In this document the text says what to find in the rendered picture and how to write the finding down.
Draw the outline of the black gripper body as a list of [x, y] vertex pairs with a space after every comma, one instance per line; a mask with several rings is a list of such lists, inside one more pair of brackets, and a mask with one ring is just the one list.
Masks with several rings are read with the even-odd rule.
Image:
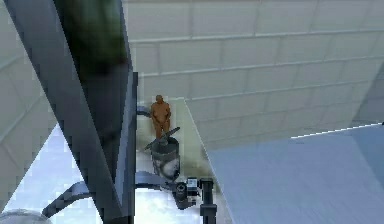
[[196, 204], [197, 187], [189, 186], [185, 182], [177, 182], [173, 187], [172, 195], [179, 210], [185, 210]]

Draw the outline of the grey jar with dark lid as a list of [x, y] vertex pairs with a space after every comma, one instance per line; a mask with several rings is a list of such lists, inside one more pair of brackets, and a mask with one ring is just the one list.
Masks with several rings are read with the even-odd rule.
[[180, 128], [163, 132], [160, 138], [150, 142], [145, 150], [150, 150], [156, 175], [174, 182], [180, 175], [179, 142], [173, 137]]

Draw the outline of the orange figurine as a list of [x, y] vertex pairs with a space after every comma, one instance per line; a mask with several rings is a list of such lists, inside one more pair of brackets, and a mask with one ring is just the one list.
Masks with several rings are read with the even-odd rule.
[[161, 95], [155, 97], [156, 101], [151, 104], [150, 115], [155, 128], [156, 138], [162, 136], [162, 132], [170, 129], [170, 105], [164, 101]]

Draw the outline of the black television set grey stand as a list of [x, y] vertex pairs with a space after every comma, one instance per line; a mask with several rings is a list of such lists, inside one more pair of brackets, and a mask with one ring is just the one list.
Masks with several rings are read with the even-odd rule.
[[136, 168], [138, 75], [122, 0], [4, 0], [82, 181], [31, 224], [90, 198], [103, 224], [134, 224], [135, 191], [167, 180]]

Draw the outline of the grey round object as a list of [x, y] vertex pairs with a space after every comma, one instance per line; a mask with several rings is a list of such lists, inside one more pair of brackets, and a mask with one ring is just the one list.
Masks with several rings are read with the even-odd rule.
[[14, 209], [0, 214], [0, 224], [53, 224], [39, 212], [26, 209]]

